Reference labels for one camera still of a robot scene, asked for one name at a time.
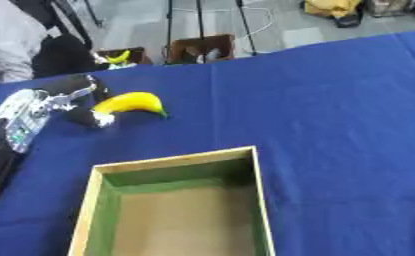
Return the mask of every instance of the tripod leg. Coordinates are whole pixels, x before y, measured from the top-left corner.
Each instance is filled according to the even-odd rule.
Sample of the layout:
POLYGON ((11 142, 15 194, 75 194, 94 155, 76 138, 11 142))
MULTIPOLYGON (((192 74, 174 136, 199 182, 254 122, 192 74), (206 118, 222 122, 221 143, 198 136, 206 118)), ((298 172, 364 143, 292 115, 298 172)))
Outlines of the tripod leg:
POLYGON ((251 35, 249 24, 247 23, 246 15, 244 15, 244 11, 243 11, 243 0, 236 0, 236 2, 237 2, 238 9, 240 11, 241 19, 243 20, 244 28, 246 29, 246 33, 249 37, 249 43, 251 44, 251 48, 252 48, 252 56, 256 56, 257 50, 255 49, 254 39, 251 35))
POLYGON ((95 14, 92 5, 90 4, 89 0, 84 0, 84 3, 86 4, 87 11, 90 14, 90 17, 93 20, 93 23, 99 28, 103 27, 103 21, 98 19, 97 15, 95 14))
POLYGON ((201 0, 196 0, 196 9, 198 10, 199 33, 201 37, 201 54, 202 54, 202 60, 205 63, 207 51, 206 51, 206 44, 205 44, 204 19, 202 16, 201 0))
POLYGON ((169 64, 169 58, 171 54, 171 33, 173 30, 173 1, 174 0, 168 0, 167 56, 165 58, 165 63, 167 64, 169 64))

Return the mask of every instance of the tripod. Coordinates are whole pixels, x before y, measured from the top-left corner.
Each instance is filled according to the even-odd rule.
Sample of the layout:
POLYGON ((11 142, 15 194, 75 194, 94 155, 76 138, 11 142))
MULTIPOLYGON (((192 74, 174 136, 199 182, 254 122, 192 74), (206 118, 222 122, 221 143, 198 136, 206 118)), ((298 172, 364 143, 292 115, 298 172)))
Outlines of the tripod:
MULTIPOLYGON (((247 19, 246 19, 246 15, 244 14, 243 0, 235 0, 235 2, 236 2, 236 5, 238 7, 238 10, 240 11, 241 19, 243 20, 243 25, 244 25, 244 28, 245 28, 246 33, 248 35, 248 38, 249 38, 249 43, 250 43, 251 48, 252 48, 252 56, 256 56, 257 55, 257 50, 255 48, 254 39, 253 39, 252 34, 250 32, 250 28, 249 28, 249 24, 248 24, 247 19)), ((171 34, 172 34, 172 29, 173 29, 173 5, 174 5, 174 0, 168 0, 167 56, 166 56, 166 60, 165 60, 166 64, 169 64, 168 63, 168 58, 171 54, 171 34)), ((202 42, 205 42, 204 19, 203 19, 203 13, 202 13, 201 0, 196 0, 196 10, 197 10, 197 13, 198 13, 200 38, 201 38, 202 42)), ((202 44, 200 50, 201 50, 201 53, 202 53, 202 59, 205 63, 206 62, 206 54, 207 54, 205 44, 202 44)))

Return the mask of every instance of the small banana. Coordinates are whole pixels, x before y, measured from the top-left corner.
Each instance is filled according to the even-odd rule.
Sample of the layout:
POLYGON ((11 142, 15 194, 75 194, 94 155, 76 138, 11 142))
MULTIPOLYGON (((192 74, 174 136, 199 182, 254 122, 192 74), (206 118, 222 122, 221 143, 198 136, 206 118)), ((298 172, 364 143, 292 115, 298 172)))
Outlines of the small banana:
POLYGON ((131 51, 126 50, 118 57, 112 58, 112 57, 106 56, 106 59, 111 64, 119 64, 119 63, 126 61, 130 55, 131 55, 131 51))
POLYGON ((130 92, 118 95, 100 102, 92 110, 102 114, 144 110, 167 117, 160 99, 149 92, 130 92))

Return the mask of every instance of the brown box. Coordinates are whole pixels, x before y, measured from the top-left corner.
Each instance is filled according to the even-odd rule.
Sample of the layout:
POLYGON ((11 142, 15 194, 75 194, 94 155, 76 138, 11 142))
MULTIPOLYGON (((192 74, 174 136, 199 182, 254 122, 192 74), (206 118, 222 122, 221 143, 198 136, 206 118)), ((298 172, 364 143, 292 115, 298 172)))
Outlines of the brown box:
POLYGON ((206 36, 204 40, 201 40, 201 38, 187 38, 176 40, 171 44, 170 56, 168 60, 170 63, 181 63, 182 53, 187 49, 187 47, 194 47, 198 49, 201 53, 203 48, 205 50, 205 53, 208 53, 211 50, 218 48, 221 52, 220 58, 207 62, 231 60, 234 59, 234 38, 235 37, 233 35, 222 34, 215 36, 206 36))
POLYGON ((146 55, 146 50, 143 47, 135 47, 135 48, 124 48, 124 49, 115 49, 115 50, 103 50, 97 51, 98 55, 105 57, 117 57, 121 55, 124 51, 130 50, 131 54, 127 61, 129 63, 137 63, 137 64, 153 64, 151 59, 146 55))
POLYGON ((95 166, 71 256, 275 256, 255 147, 95 166))

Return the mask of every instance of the box rim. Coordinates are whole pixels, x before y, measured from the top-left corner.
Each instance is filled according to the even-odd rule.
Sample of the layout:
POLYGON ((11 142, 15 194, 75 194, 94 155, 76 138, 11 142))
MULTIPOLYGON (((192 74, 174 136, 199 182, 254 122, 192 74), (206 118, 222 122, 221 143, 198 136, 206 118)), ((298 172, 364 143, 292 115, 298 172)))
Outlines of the box rim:
POLYGON ((258 205, 262 222, 264 226, 265 238, 267 243, 268 255, 275 256, 274 242, 272 238, 271 227, 268 219, 268 212, 263 192, 263 183, 261 170, 258 160, 258 152, 255 146, 237 147, 231 149, 215 150, 203 153, 179 155, 164 158, 154 158, 147 160, 118 162, 111 164, 95 165, 92 168, 88 181, 86 193, 84 195, 78 221, 73 232, 73 238, 70 244, 68 256, 84 256, 87 250, 87 242, 91 224, 97 204, 103 174, 126 171, 139 171, 144 169, 185 166, 193 164, 203 164, 212 161, 225 161, 251 157, 253 161, 254 175, 257 185, 258 205))

